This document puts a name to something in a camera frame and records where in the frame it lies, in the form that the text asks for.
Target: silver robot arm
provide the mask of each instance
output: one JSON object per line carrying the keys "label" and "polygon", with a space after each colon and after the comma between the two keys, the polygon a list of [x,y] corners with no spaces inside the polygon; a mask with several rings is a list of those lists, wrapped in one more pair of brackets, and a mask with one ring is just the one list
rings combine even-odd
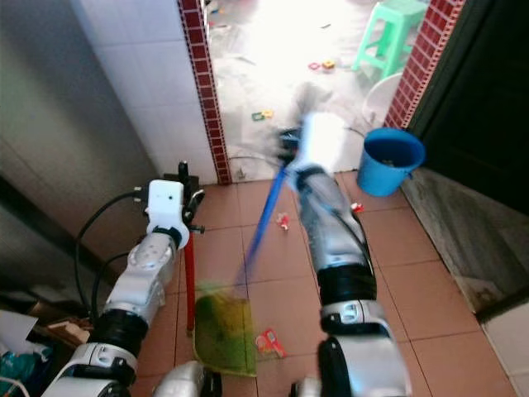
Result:
{"label": "silver robot arm", "polygon": [[182,210],[180,182],[150,182],[148,234],[131,250],[88,343],[75,350],[44,397],[129,395],[126,388],[136,377],[141,342],[164,305],[176,252],[189,239]]}
{"label": "silver robot arm", "polygon": [[[318,142],[321,137],[340,145],[336,136],[341,132],[337,128],[343,131],[332,115],[309,115],[301,136],[301,160],[293,162],[290,172],[317,273],[321,326],[329,335],[318,348],[321,386],[305,380],[295,386],[294,393],[409,396],[411,383],[405,362],[376,301],[376,279],[364,231],[338,184],[327,173],[331,167],[322,164],[322,151],[313,151],[315,145],[324,147],[324,142]],[[336,130],[336,136],[330,129]],[[313,160],[312,154],[319,159]]]}

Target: cable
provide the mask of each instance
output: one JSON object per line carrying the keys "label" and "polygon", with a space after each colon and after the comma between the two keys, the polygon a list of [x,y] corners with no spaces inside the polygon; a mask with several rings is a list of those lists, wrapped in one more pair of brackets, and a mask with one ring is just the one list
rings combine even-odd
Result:
{"label": "cable", "polygon": [[18,380],[14,380],[14,379],[11,379],[11,378],[4,378],[3,376],[0,376],[0,381],[11,383],[12,385],[15,385],[16,387],[18,387],[21,390],[21,392],[24,395],[24,397],[30,397],[30,394],[27,392],[26,387],[21,382],[19,382]]}
{"label": "cable", "polygon": [[346,130],[347,131],[353,131],[353,132],[356,132],[358,135],[362,136],[363,138],[365,138],[365,134],[361,133],[360,131],[358,131],[357,129],[353,128],[353,127],[346,127]]}
{"label": "cable", "polygon": [[261,160],[261,161],[264,161],[268,165],[280,166],[279,163],[274,163],[273,161],[270,161],[268,159],[263,159],[262,157],[257,157],[254,155],[236,155],[233,157],[229,157],[228,160]]}
{"label": "cable", "polygon": [[130,198],[130,197],[138,197],[138,194],[139,194],[138,191],[120,194],[119,196],[116,196],[115,198],[110,200],[108,203],[104,204],[84,224],[83,228],[81,229],[81,231],[77,235],[77,238],[75,239],[75,255],[74,255],[75,285],[77,286],[77,291],[79,292],[79,297],[81,298],[81,303],[83,304],[85,310],[88,312],[88,315],[91,315],[90,314],[91,313],[90,305],[89,305],[89,302],[88,302],[88,299],[87,299],[86,295],[84,294],[83,288],[81,287],[81,279],[79,277],[79,251],[80,251],[80,247],[81,247],[81,240],[83,239],[83,236],[86,233],[86,231],[90,228],[90,226],[92,226],[92,223],[94,223],[95,220],[97,218],[99,218],[99,216],[101,216],[101,214],[103,212],[105,212],[105,210],[107,208],[111,207],[113,204],[115,204],[118,201],[121,201],[123,199],[127,199],[127,198]]}
{"label": "cable", "polygon": [[[371,274],[373,275],[374,277],[374,267],[373,267],[373,263],[371,263],[371,256],[369,255],[369,253],[367,252],[367,250],[365,249],[365,245],[363,242],[360,241],[360,239],[358,238],[358,236],[356,236],[356,233],[355,231],[352,229],[352,227],[349,225],[349,223],[346,222],[346,220],[341,216],[341,213],[339,210],[329,206],[327,203],[324,203],[322,198],[320,198],[320,196],[314,191],[314,189],[311,189],[312,193],[314,194],[314,197],[316,197],[317,201],[320,202],[320,204],[322,205],[322,207],[324,207],[324,209],[330,214],[332,215],[339,223],[340,225],[343,226],[343,228],[348,231],[348,233],[353,237],[353,239],[355,240],[355,243],[356,243],[356,246],[360,249],[360,251],[362,252],[362,255],[364,256],[365,258],[365,261],[367,262],[368,266],[369,266],[369,269],[371,270]],[[358,222],[358,224],[360,225],[360,229],[362,230],[362,233],[364,234],[365,236],[365,231],[364,231],[364,227],[362,227],[362,224],[360,222]]]}
{"label": "cable", "polygon": [[[364,243],[362,243],[360,239],[358,238],[358,236],[356,236],[355,231],[351,228],[349,223],[347,223],[346,220],[341,216],[340,212],[337,209],[330,208],[330,210],[331,210],[331,214],[334,216],[334,218],[336,218],[336,220],[340,223],[340,225],[342,225],[349,232],[349,234],[355,239],[356,245],[362,251],[362,255],[364,256],[365,261],[369,265],[369,268],[371,269],[371,273],[374,276],[374,268],[373,268],[373,264],[371,263],[371,257],[369,253],[367,252],[367,250],[365,249]],[[362,232],[364,232],[364,228],[362,227],[361,223],[360,222],[358,223],[360,225],[360,229],[362,229]]]}
{"label": "cable", "polygon": [[122,252],[121,254],[117,254],[115,256],[112,256],[111,258],[107,259],[107,261],[101,266],[99,269],[95,280],[93,281],[92,285],[92,311],[91,311],[91,317],[92,317],[92,324],[95,324],[96,320],[99,318],[98,314],[98,290],[99,290],[99,282],[101,281],[102,275],[105,273],[105,270],[108,268],[108,266],[114,262],[115,260],[122,258],[123,256],[128,256],[129,251]]}

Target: debris on floor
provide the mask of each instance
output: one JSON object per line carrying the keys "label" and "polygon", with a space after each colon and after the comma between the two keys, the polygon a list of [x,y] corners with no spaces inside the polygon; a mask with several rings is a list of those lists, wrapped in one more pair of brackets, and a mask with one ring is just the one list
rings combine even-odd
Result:
{"label": "debris on floor", "polygon": [[274,116],[274,111],[267,109],[261,112],[261,114],[264,116],[264,118],[272,118]]}
{"label": "debris on floor", "polygon": [[251,114],[251,119],[254,122],[262,122],[265,119],[265,116],[262,112],[255,112]]}
{"label": "debris on floor", "polygon": [[350,209],[353,210],[353,213],[361,213],[364,211],[364,205],[361,203],[352,203]]}
{"label": "debris on floor", "polygon": [[281,227],[284,231],[288,230],[288,214],[287,213],[278,213],[278,218],[275,222]]}
{"label": "debris on floor", "polygon": [[318,70],[320,69],[320,64],[318,64],[317,62],[311,62],[310,64],[308,64],[308,68],[310,70]]}
{"label": "debris on floor", "polygon": [[272,328],[268,328],[255,339],[257,351],[261,354],[269,354],[275,352],[279,358],[287,356],[281,343],[279,343],[278,336]]}
{"label": "debris on floor", "polygon": [[336,62],[334,60],[325,60],[322,62],[323,69],[331,70],[334,69],[336,66]]}

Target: concrete floor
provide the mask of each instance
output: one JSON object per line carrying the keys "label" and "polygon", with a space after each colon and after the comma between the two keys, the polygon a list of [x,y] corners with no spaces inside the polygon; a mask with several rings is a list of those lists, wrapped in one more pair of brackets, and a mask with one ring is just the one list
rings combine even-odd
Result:
{"label": "concrete floor", "polygon": [[[343,117],[365,134],[362,117],[366,94],[380,71],[350,66],[375,0],[220,0],[221,12],[209,14],[213,66],[217,78],[228,155],[234,180],[266,179],[274,167],[247,156],[269,155],[278,127],[295,124],[300,91],[310,83],[317,91],[312,108]],[[382,31],[380,25],[375,34]],[[336,69],[310,70],[312,62],[334,60]],[[274,117],[252,121],[265,109]],[[358,166],[363,137],[351,132],[336,170]]]}

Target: red brick trim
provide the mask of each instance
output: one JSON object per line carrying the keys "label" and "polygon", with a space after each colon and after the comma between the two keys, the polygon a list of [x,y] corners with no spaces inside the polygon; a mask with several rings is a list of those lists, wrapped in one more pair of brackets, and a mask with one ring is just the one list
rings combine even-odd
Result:
{"label": "red brick trim", "polygon": [[230,184],[230,164],[222,130],[212,60],[209,55],[207,43],[209,31],[202,2],[200,0],[177,0],[177,3],[218,183]]}
{"label": "red brick trim", "polygon": [[409,125],[464,5],[465,0],[431,0],[389,107],[386,126]]}

